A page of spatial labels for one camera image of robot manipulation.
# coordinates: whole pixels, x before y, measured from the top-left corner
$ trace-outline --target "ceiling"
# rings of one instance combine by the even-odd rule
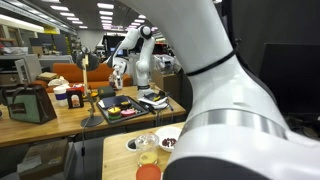
[[[44,2],[42,0],[3,0],[4,2],[12,3],[12,2],[20,2],[24,5],[27,5],[42,14],[53,18],[62,24],[69,26],[75,30],[79,29],[79,26],[87,26],[89,30],[103,30],[99,11],[106,10],[112,11],[112,30],[114,30],[114,26],[123,26],[123,29],[128,27],[135,19],[138,18],[140,14],[135,12],[133,9],[125,6],[121,2],[117,0],[60,0],[60,3],[50,3]],[[108,3],[113,4],[113,10],[100,9],[97,6],[97,3]],[[68,12],[68,11],[57,11],[52,9],[50,6],[65,6],[69,9],[70,13],[73,13],[75,17],[79,18],[83,24],[73,24],[71,20],[68,20],[67,17],[62,16],[60,12]],[[2,9],[0,7],[1,14],[18,18],[20,20],[24,20],[30,23],[34,23],[37,25],[43,25],[41,22],[37,22],[31,18],[28,18],[23,15],[16,14],[12,11],[8,11],[6,9]],[[142,23],[144,25],[148,25],[153,27],[153,25],[145,19],[145,22]]]

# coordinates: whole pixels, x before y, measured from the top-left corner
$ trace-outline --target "bag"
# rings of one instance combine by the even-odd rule
[[[0,91],[0,101],[8,107],[11,119],[42,124],[57,118],[48,93],[41,85],[3,88]]]

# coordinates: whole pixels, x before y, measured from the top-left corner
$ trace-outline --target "white cup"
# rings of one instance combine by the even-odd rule
[[[54,95],[56,96],[56,100],[58,101],[59,106],[68,105],[67,100],[67,89],[65,87],[55,87],[53,88]]]

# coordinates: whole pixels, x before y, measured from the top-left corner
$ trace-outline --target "desk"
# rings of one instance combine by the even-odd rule
[[[171,124],[169,126],[175,126],[182,128],[184,122]],[[136,138],[141,134],[147,132],[156,132],[161,127],[136,131],[127,134],[121,134],[116,136],[107,137],[103,142],[103,162],[102,162],[102,179],[103,180],[115,180],[126,179],[135,180],[136,171],[138,169],[136,153],[127,150],[125,144],[128,140]],[[167,162],[171,153],[158,148],[158,166],[161,172],[167,167]]]
[[[116,93],[117,95],[126,95],[135,100],[137,99],[136,86],[124,87]],[[0,147],[65,137],[80,134],[82,132],[83,128],[80,126],[80,122],[89,117],[89,112],[87,110],[90,108],[90,103],[86,102],[83,108],[68,109],[68,106],[58,106],[58,102],[55,100],[54,94],[49,93],[49,96],[57,114],[57,118],[42,125],[12,120],[9,118],[7,107],[0,105],[0,109],[3,112],[2,118],[0,119]],[[180,116],[186,113],[186,110],[171,98],[169,99],[169,102],[173,106],[174,111],[171,112],[170,109],[163,110],[161,113],[163,118],[168,118],[172,115]],[[98,109],[96,109],[95,115],[102,116]],[[96,127],[87,128],[86,132],[152,121],[154,119],[154,115],[148,113],[114,125],[108,124],[107,121],[104,121]]]

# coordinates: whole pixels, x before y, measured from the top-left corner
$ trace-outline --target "box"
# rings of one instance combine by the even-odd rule
[[[37,76],[37,79],[44,81],[51,81],[52,79],[57,79],[59,75],[57,73],[44,72]]]
[[[75,154],[67,139],[32,146],[18,164],[18,174],[24,179],[67,179]]]
[[[160,70],[153,69],[151,72],[151,80],[161,90],[166,93],[170,93],[171,97],[180,103],[181,86],[182,86],[182,74],[162,74]]]
[[[116,92],[111,86],[100,86],[98,87],[98,95],[100,99],[112,97],[116,95]]]

